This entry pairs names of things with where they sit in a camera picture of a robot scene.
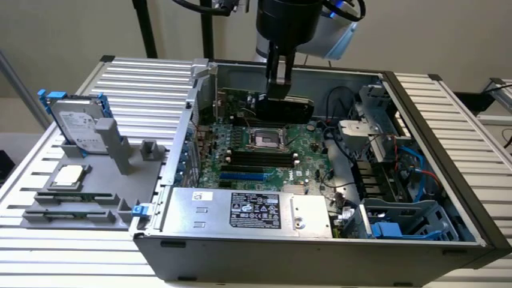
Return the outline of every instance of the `blue tab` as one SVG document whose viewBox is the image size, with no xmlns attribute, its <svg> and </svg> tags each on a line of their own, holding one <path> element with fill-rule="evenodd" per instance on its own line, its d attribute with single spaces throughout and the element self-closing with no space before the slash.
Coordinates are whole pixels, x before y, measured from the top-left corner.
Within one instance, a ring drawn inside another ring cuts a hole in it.
<svg viewBox="0 0 512 288">
<path fill-rule="evenodd" d="M 403 237 L 399 223 L 395 222 L 378 222 L 373 224 L 371 231 L 377 238 L 398 239 Z"/>
<path fill-rule="evenodd" d="M 131 210 L 131 215 L 134 217 L 147 217 L 149 216 L 149 214 L 147 214 L 149 210 L 150 210 L 149 206 L 135 205 L 134 209 Z"/>
<path fill-rule="evenodd" d="M 47 95 L 50 99 L 62 99 L 67 96 L 67 92 L 51 91 Z"/>
</svg>

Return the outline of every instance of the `sticker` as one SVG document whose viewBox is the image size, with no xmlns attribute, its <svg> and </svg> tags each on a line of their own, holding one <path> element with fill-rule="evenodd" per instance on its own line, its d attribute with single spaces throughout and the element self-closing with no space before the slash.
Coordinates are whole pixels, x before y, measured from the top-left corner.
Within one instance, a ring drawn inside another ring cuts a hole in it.
<svg viewBox="0 0 512 288">
<path fill-rule="evenodd" d="M 91 153 L 107 153 L 101 134 L 95 132 L 97 122 L 90 114 L 61 111 L 65 126 L 75 144 Z"/>
<path fill-rule="evenodd" d="M 194 201 L 213 201 L 214 200 L 214 192 L 210 191 L 194 191 L 193 193 Z"/>
<path fill-rule="evenodd" d="M 281 229 L 279 195 L 233 193 L 230 224 L 237 228 Z"/>
</svg>

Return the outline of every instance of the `blue pcie slot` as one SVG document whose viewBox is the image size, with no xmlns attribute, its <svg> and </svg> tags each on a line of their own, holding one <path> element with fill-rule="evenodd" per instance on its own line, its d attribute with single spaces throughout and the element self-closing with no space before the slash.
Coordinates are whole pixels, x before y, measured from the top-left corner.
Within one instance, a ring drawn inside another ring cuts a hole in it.
<svg viewBox="0 0 512 288">
<path fill-rule="evenodd" d="M 241 174 L 241 173 L 222 173 L 221 179 L 225 180 L 247 180 L 247 181 L 265 181 L 265 174 Z"/>
</svg>

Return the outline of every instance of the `motherboard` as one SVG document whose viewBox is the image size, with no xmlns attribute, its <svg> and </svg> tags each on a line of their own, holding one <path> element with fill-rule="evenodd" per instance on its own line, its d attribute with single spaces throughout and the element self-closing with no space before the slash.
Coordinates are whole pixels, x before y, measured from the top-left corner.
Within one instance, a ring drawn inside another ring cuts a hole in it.
<svg viewBox="0 0 512 288">
<path fill-rule="evenodd" d="M 251 91 L 219 91 L 221 117 L 199 126 L 199 187 L 323 194 L 321 175 L 331 169 L 323 126 L 259 121 L 254 97 Z"/>
</svg>

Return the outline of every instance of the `power supply label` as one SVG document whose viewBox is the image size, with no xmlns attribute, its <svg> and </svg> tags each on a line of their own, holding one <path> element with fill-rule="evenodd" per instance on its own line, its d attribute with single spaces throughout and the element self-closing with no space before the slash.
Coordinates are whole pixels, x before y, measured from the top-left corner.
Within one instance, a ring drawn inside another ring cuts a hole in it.
<svg viewBox="0 0 512 288">
<path fill-rule="evenodd" d="M 233 193 L 230 224 L 237 228 L 281 229 L 279 195 Z"/>
</svg>

